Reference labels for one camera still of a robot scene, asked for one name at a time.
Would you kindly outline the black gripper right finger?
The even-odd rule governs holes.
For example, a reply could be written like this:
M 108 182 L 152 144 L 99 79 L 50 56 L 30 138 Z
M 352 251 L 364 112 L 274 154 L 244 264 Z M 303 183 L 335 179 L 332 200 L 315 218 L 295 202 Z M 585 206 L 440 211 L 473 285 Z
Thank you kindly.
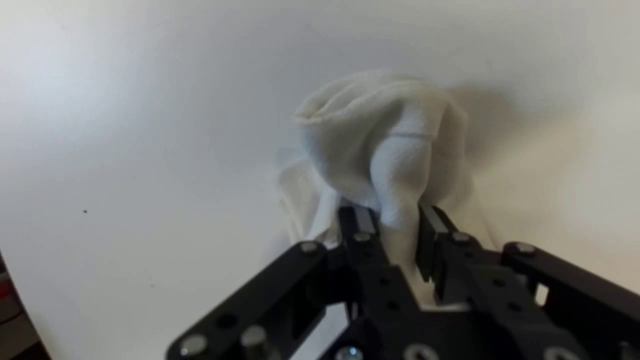
M 421 208 L 416 266 L 432 283 L 432 297 L 447 310 L 502 310 L 502 264 L 496 249 L 463 231 L 436 206 Z

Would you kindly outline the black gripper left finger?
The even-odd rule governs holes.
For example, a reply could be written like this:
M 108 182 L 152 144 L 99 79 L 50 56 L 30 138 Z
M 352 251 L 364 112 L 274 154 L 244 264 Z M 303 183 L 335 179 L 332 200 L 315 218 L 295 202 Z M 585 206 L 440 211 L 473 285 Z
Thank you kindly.
M 402 270 L 389 261 L 378 221 L 368 208 L 339 209 L 347 261 L 355 272 L 355 288 L 364 313 L 411 313 L 416 299 Z

